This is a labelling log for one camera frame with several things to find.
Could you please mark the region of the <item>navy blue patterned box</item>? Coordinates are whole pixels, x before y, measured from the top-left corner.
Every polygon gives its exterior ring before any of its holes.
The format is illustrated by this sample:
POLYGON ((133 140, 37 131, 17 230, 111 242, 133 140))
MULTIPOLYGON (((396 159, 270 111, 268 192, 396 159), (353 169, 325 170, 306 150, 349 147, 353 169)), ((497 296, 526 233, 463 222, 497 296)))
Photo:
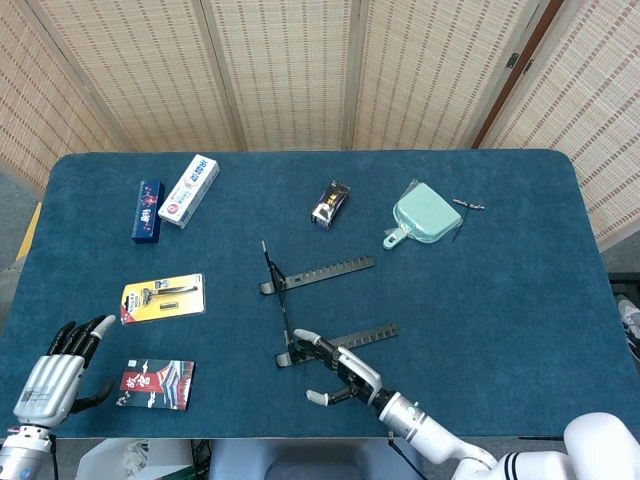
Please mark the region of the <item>navy blue patterned box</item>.
POLYGON ((159 208, 164 200, 164 185, 160 180, 141 180, 131 240, 136 244, 157 243, 161 219, 159 208))

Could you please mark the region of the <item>small black gold box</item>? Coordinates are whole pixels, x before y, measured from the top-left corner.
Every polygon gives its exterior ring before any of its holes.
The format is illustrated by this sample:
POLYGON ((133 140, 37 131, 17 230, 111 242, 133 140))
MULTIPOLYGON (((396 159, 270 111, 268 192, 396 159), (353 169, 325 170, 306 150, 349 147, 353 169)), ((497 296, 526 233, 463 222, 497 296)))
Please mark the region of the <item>small black gold box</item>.
POLYGON ((347 185, 332 180, 312 210, 311 222, 329 230, 350 191, 347 185))

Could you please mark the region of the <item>blue table cloth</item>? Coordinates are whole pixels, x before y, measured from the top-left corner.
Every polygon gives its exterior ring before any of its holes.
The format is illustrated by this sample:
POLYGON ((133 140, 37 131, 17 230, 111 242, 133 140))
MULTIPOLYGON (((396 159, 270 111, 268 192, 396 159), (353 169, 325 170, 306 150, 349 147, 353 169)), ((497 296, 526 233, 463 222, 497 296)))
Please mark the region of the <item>blue table cloth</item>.
POLYGON ((329 338, 395 323, 359 350, 386 387, 460 436, 558 435, 603 411, 640 433, 640 375, 570 160, 551 150, 218 152, 220 172, 183 228, 131 240, 138 184, 172 186, 188 152, 87 153, 54 166, 40 221, 0 334, 0 435, 58 329, 117 313, 127 284, 203 273, 206 310, 116 323, 81 383, 117 384, 135 357, 191 360, 188 408, 102 405, 62 437, 378 436, 356 400, 321 407, 308 389, 341 381, 318 361, 278 368, 285 347, 262 252, 286 275, 370 256, 374 266, 284 292, 290 325, 329 338), (461 216, 425 244, 385 250, 392 208, 412 179, 461 216), (329 230, 311 222, 328 184, 351 191, 329 230), (471 210, 461 199, 486 207, 471 210))

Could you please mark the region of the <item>yellow razor blister pack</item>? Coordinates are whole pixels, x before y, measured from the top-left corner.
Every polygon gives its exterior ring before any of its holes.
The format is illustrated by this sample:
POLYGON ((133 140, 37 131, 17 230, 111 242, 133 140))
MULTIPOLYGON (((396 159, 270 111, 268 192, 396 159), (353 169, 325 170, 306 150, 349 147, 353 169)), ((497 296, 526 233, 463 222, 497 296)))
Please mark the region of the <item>yellow razor blister pack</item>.
POLYGON ((127 284, 121 295, 120 319, 134 325, 204 313, 203 273, 127 284))

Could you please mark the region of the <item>brown wooden post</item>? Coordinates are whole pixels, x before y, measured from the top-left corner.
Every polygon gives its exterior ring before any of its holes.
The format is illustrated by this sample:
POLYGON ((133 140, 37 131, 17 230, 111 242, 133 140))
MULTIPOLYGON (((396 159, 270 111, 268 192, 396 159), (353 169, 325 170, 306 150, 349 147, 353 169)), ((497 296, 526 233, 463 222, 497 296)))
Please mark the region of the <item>brown wooden post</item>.
POLYGON ((468 133, 469 146, 480 148, 497 124, 509 97, 515 90, 529 59, 534 57, 543 38, 560 12, 565 0, 526 0, 522 16, 505 44, 496 69, 490 77, 487 90, 478 107, 477 119, 468 133), (517 64, 507 69, 506 64, 513 52, 520 54, 517 64))

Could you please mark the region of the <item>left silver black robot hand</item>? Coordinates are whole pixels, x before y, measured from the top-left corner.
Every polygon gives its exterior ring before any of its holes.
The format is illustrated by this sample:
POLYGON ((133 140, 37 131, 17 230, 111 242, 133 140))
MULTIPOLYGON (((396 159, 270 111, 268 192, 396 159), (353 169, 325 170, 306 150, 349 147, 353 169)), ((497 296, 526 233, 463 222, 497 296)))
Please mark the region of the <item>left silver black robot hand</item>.
POLYGON ((94 408, 108 398, 114 381, 89 397, 80 398, 78 389, 100 342, 115 321, 113 314, 99 315, 83 324, 68 322, 58 330, 32 368, 13 409, 21 425, 51 431, 70 415, 94 408))

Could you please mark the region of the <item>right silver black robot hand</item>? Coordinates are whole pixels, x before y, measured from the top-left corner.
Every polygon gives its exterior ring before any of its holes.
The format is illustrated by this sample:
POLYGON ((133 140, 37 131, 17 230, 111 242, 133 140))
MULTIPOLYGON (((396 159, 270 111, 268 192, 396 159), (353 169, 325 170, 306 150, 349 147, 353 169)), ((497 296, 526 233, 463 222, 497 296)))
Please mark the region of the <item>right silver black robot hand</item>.
POLYGON ((334 345, 315 332, 295 329, 293 334, 310 349, 312 355, 334 372, 345 384, 334 393, 319 393, 308 389, 306 398, 323 407, 339 403, 349 398, 358 398, 371 405, 382 390, 381 375, 361 360, 348 348, 334 345))

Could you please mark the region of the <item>yellow strip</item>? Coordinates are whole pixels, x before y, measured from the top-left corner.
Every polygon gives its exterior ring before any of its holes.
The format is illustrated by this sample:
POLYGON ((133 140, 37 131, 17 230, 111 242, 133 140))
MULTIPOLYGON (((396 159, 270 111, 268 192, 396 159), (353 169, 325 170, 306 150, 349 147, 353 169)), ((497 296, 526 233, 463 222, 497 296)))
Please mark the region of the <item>yellow strip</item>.
POLYGON ((23 258, 25 258, 32 246, 33 243, 33 239, 34 239, 34 235, 35 235, 35 231, 39 222, 39 218, 40 218, 40 214, 41 214, 41 209, 42 209, 42 203, 38 202, 36 204, 36 207, 34 209, 34 212, 32 214, 31 220, 28 224, 27 230, 24 234, 24 237, 22 239, 20 248, 18 250, 18 253, 16 255, 16 259, 15 261, 19 261, 23 258))

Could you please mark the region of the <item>white toothpaste box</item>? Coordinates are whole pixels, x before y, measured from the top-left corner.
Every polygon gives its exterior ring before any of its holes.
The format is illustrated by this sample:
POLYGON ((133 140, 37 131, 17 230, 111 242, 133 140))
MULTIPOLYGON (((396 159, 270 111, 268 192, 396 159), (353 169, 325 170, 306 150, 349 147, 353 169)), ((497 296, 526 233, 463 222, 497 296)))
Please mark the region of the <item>white toothpaste box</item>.
POLYGON ((180 229, 185 228, 219 171, 216 160, 196 154, 166 196, 159 217, 180 229))

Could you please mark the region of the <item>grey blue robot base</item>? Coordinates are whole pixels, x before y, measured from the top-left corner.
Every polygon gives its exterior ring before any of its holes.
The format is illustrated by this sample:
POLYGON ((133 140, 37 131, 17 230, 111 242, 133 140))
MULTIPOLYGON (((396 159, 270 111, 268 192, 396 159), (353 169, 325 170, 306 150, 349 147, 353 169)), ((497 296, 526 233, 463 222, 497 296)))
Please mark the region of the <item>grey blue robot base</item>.
POLYGON ((418 453, 382 437, 218 439, 207 480, 422 480, 418 453))

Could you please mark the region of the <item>grey white shoe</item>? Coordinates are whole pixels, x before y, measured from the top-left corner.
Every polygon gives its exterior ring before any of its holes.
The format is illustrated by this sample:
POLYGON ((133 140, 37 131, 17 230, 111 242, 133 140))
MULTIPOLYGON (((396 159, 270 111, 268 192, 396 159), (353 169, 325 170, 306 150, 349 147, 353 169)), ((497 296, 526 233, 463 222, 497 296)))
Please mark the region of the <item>grey white shoe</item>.
POLYGON ((635 360, 640 362, 640 308, 624 295, 617 295, 615 300, 627 345, 635 360))

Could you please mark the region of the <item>mint green bagged dustpan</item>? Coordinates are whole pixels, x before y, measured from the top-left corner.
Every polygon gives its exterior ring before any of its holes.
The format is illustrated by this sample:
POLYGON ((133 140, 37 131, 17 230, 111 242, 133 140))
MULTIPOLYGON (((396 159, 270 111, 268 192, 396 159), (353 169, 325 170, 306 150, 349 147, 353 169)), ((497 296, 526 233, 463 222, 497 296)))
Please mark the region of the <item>mint green bagged dustpan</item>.
POLYGON ((392 208, 396 227, 385 233, 385 250, 406 238, 431 244, 462 225, 462 216, 435 190, 412 179, 392 208))

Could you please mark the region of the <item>red blue illustrated book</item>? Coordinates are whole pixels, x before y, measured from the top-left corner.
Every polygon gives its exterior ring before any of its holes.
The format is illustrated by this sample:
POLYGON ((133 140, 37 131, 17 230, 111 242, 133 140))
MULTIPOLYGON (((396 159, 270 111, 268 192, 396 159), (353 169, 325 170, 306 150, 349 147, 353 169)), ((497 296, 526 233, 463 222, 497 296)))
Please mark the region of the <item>red blue illustrated book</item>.
POLYGON ((119 384, 116 405, 185 411, 195 370, 193 361, 129 359, 119 384))

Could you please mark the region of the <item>black folding laptop stand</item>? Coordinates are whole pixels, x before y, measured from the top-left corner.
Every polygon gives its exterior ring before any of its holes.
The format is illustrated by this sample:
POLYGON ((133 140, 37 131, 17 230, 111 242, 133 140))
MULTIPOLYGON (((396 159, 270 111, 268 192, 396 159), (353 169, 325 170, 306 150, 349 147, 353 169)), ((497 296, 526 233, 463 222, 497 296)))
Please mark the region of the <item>black folding laptop stand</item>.
MULTIPOLYGON (((328 280, 340 275, 353 273, 374 266, 374 261, 370 256, 359 256, 353 259, 337 262, 328 266, 319 267, 301 273, 286 276, 277 264, 270 258, 265 241, 261 241, 262 252, 269 270, 271 280, 259 284, 262 295, 273 295, 278 297, 281 314, 284 320, 284 340, 286 350, 274 356, 275 364, 278 368, 287 368, 304 363, 311 359, 316 359, 317 348, 304 346, 301 340, 293 339, 293 329, 290 325, 285 304, 284 292, 302 286, 310 285, 320 281, 328 280)), ((348 349, 359 348, 375 342, 380 342, 399 334, 396 324, 389 323, 379 325, 374 328, 354 332, 342 337, 330 340, 334 346, 341 346, 348 349)))

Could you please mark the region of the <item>bamboo folding screen panel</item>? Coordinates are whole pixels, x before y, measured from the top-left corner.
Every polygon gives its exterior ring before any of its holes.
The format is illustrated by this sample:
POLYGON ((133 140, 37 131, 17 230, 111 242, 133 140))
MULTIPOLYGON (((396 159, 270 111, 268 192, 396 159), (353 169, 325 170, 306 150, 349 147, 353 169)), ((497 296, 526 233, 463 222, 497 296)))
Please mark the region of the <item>bamboo folding screen panel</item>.
POLYGON ((215 0, 24 2, 122 150, 247 150, 215 0))
POLYGON ((60 158, 135 149, 39 0, 0 0, 0 171, 41 197, 60 158))
POLYGON ((640 0, 564 0, 485 148, 556 150, 606 250, 640 231, 640 0))
POLYGON ((541 0, 365 0, 352 150, 468 147, 541 0))
POLYGON ((369 0, 191 0, 220 99, 216 150, 348 150, 369 0))

